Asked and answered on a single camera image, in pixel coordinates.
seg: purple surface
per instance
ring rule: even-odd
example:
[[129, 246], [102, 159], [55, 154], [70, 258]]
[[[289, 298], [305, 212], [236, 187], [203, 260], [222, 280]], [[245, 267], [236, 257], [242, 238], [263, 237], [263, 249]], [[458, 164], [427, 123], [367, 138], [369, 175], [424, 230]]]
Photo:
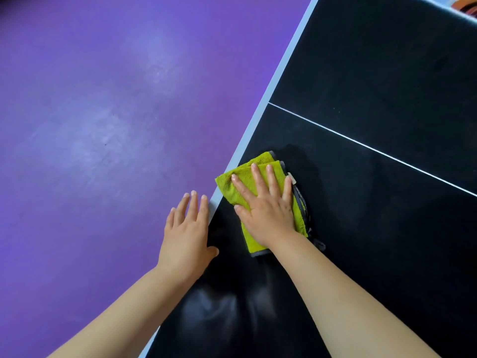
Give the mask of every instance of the purple surface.
[[44, 357], [209, 196], [310, 0], [16, 0], [0, 12], [0, 337]]

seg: microfiber cloth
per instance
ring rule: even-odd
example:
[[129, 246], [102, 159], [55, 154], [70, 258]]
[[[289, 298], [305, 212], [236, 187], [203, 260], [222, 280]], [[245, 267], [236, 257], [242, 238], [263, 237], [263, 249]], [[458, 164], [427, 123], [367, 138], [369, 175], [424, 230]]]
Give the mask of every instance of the microfiber cloth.
[[[252, 171], [250, 169], [250, 166], [252, 165], [252, 163], [256, 163], [257, 166], [259, 167], [260, 174], [265, 180], [267, 186], [268, 186], [268, 181], [267, 181], [266, 167], [267, 165], [270, 164], [273, 167], [273, 170], [275, 172], [275, 176], [277, 178], [277, 182], [280, 187], [280, 192], [283, 193], [283, 187], [285, 186], [285, 173], [283, 171], [284, 164], [280, 163], [280, 161], [276, 161], [270, 152], [262, 153], [260, 156], [252, 159], [251, 161], [241, 166], [238, 166], [237, 168], [232, 169], [231, 171], [226, 172], [215, 179], [220, 192], [222, 192], [222, 194], [224, 195], [224, 197], [229, 203], [233, 205], [236, 205], [236, 204], [242, 205], [249, 211], [250, 211], [250, 206], [247, 204], [247, 202], [244, 200], [244, 198], [240, 195], [240, 193], [235, 189], [234, 185], [232, 184], [232, 174], [236, 174], [240, 178], [240, 180], [243, 182], [243, 184], [247, 186], [248, 189], [256, 195], [257, 189], [255, 187], [255, 181], [253, 180]], [[301, 233], [303, 236], [308, 237], [306, 224], [303, 219], [304, 217], [302, 216], [302, 210], [304, 210], [306, 206], [304, 205], [304, 202], [297, 201], [295, 193], [293, 196], [293, 204], [291, 208], [293, 211], [293, 217], [295, 219], [296, 231]], [[253, 239], [253, 237], [245, 228], [244, 224], [242, 224], [242, 232], [248, 247], [248, 252], [250, 252], [252, 256], [263, 255], [265, 253], [270, 252], [265, 246], [260, 245], [258, 242], [256, 242]]]

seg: white center line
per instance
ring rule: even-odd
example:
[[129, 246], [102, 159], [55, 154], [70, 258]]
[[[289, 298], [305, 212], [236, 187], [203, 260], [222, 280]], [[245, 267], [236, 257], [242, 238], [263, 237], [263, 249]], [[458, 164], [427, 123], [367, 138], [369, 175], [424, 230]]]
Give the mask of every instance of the white center line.
[[270, 102], [269, 102], [269, 104], [272, 105], [272, 106], [274, 106], [275, 108], [282, 109], [283, 111], [285, 111], [285, 112], [287, 112], [287, 113], [293, 114], [293, 115], [295, 115], [295, 116], [298, 117], [298, 118], [301, 118], [301, 119], [303, 119], [303, 120], [305, 120], [305, 121], [307, 121], [307, 122], [310, 122], [310, 123], [314, 124], [315, 126], [319, 126], [320, 128], [326, 129], [327, 131], [330, 131], [330, 132], [332, 132], [332, 133], [335, 133], [335, 134], [339, 135], [340, 137], [346, 138], [346, 139], [348, 139], [348, 140], [350, 140], [350, 141], [352, 141], [352, 142], [354, 142], [354, 143], [357, 143], [357, 144], [359, 144], [359, 145], [362, 145], [363, 147], [366, 147], [366, 148], [368, 148], [368, 149], [370, 149], [370, 150], [372, 150], [372, 151], [375, 151], [375, 152], [377, 152], [377, 153], [379, 153], [379, 154], [381, 154], [381, 155], [383, 155], [383, 156], [386, 156], [386, 157], [388, 157], [388, 158], [391, 158], [391, 159], [393, 159], [393, 160], [396, 161], [396, 162], [402, 163], [403, 165], [408, 166], [408, 167], [410, 167], [410, 168], [414, 168], [416, 171], [422, 172], [422, 173], [424, 173], [424, 174], [426, 174], [426, 175], [428, 175], [428, 176], [431, 176], [432, 178], [438, 179], [438, 180], [441, 181], [441, 182], [444, 182], [444, 183], [446, 183], [446, 184], [448, 184], [448, 185], [450, 185], [450, 186], [452, 186], [452, 187], [458, 188], [459, 190], [461, 190], [461, 191], [463, 191], [463, 192], [467, 192], [468, 194], [477, 197], [477, 194], [475, 194], [475, 193], [473, 193], [473, 192], [470, 192], [470, 191], [468, 191], [468, 190], [466, 190], [466, 189], [464, 189], [464, 188], [462, 188], [462, 187], [459, 187], [459, 186], [457, 186], [457, 185], [454, 185], [453, 183], [450, 183], [449, 181], [446, 181], [446, 180], [441, 179], [441, 178], [439, 178], [439, 177], [437, 177], [437, 176], [434, 176], [434, 175], [430, 174], [429, 172], [426, 172], [426, 171], [423, 171], [423, 170], [421, 170], [421, 169], [419, 169], [419, 168], [417, 168], [417, 167], [414, 167], [413, 165], [410, 165], [409, 163], [403, 162], [403, 161], [401, 161], [400, 159], [394, 158], [393, 156], [387, 155], [387, 154], [385, 154], [384, 152], [381, 152], [381, 151], [379, 151], [379, 150], [377, 150], [377, 149], [374, 149], [374, 148], [372, 148], [372, 147], [369, 147], [368, 145], [363, 144], [363, 143], [361, 143], [361, 142], [358, 142], [358, 141], [356, 141], [356, 140], [353, 139], [353, 138], [349, 138], [349, 137], [347, 137], [347, 136], [345, 136], [345, 135], [343, 135], [343, 134], [341, 134], [341, 133], [335, 132], [335, 131], [333, 131], [333, 130], [330, 129], [330, 128], [327, 128], [327, 127], [325, 127], [325, 126], [322, 126], [321, 124], [318, 124], [318, 123], [316, 123], [316, 122], [314, 122], [314, 121], [311, 121], [311, 120], [309, 120], [309, 119], [307, 119], [307, 118], [305, 118], [305, 117], [302, 117], [301, 115], [298, 115], [298, 114], [296, 114], [296, 113], [294, 113], [294, 112], [291, 112], [291, 111], [289, 111], [289, 110], [287, 110], [287, 109], [285, 109], [285, 108], [279, 107], [278, 105], [275, 105], [275, 104], [270, 103]]

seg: hand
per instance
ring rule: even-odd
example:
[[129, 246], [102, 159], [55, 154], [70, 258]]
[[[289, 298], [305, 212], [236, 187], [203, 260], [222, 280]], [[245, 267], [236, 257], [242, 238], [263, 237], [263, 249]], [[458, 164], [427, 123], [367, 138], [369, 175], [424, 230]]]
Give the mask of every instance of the hand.
[[172, 208], [164, 227], [164, 240], [156, 269], [174, 281], [192, 285], [218, 255], [218, 248], [207, 247], [208, 203], [202, 196], [199, 203], [197, 192], [186, 193], [177, 208]]
[[291, 210], [293, 201], [291, 179], [286, 176], [281, 196], [271, 165], [267, 166], [269, 188], [267, 188], [258, 166], [253, 163], [251, 168], [258, 196], [255, 196], [237, 175], [232, 175], [232, 183], [250, 206], [250, 211], [241, 205], [235, 205], [234, 209], [252, 237], [259, 244], [271, 248], [273, 242], [295, 233], [295, 222]]

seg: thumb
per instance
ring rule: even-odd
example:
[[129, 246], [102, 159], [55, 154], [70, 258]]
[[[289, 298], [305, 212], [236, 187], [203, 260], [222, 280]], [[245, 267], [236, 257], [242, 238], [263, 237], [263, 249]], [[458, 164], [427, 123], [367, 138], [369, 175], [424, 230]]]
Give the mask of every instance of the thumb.
[[213, 258], [215, 258], [218, 255], [218, 248], [215, 246], [209, 246], [207, 247], [207, 256], [209, 257], [209, 263], [212, 261]]
[[247, 225], [248, 220], [250, 219], [250, 211], [247, 210], [242, 205], [235, 205], [234, 206], [235, 213], [237, 214], [240, 221], [242, 221], [245, 225]]

